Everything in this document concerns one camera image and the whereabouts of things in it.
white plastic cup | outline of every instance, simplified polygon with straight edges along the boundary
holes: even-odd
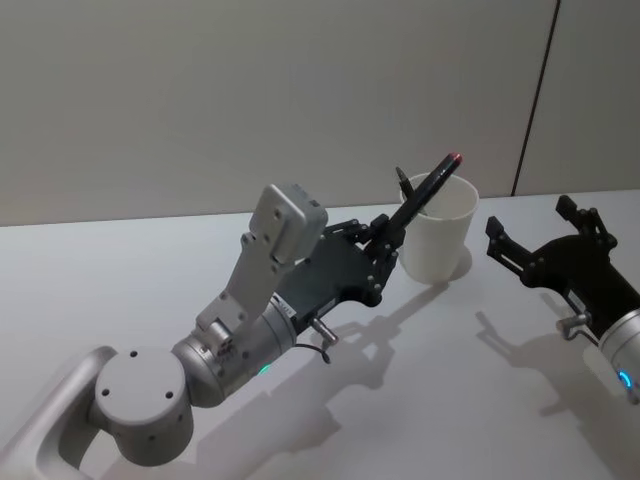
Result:
[[[409,181],[416,188],[428,174],[416,175]],[[406,228],[400,251],[400,262],[411,278],[426,284],[451,278],[479,199],[478,190],[471,183],[452,175],[416,215]],[[400,200],[405,200],[402,192]]]

robotic arm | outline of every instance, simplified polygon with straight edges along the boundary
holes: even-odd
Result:
[[[326,350],[338,337],[322,317],[341,302],[382,301],[405,227],[460,164],[447,156],[391,217],[326,227],[327,212],[297,185],[268,186],[226,288],[172,351],[89,353],[0,452],[0,477],[86,480],[78,467],[98,430],[124,457],[156,466],[193,433],[191,407],[213,407],[296,344],[311,327]]]
[[[565,340],[587,337],[600,348],[638,403],[640,393],[640,295],[611,264],[609,252],[618,244],[598,211],[578,209],[566,195],[556,206],[577,235],[551,240],[534,252],[513,241],[496,217],[490,217],[487,255],[520,277],[529,288],[558,292],[575,316],[558,321]]]

gray wall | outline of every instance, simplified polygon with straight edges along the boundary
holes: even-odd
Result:
[[[511,190],[554,2],[3,0],[0,225]]]
[[[640,188],[640,3],[563,0],[518,194]]]

table surface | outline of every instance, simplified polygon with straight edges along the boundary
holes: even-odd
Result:
[[[572,197],[600,210],[620,242],[614,264],[640,286],[640,191]],[[594,347],[555,332],[568,313],[559,296],[524,288],[485,255],[490,215],[530,249],[571,233],[556,199],[482,200],[455,280],[428,287],[399,266],[378,307],[325,317],[343,337],[331,366],[289,351],[221,406],[197,409],[174,462],[137,467],[100,434],[82,470],[102,480],[637,479],[638,407]],[[394,208],[331,209],[330,221]],[[225,286],[248,220],[0,229],[0,432],[75,352],[184,337]]]

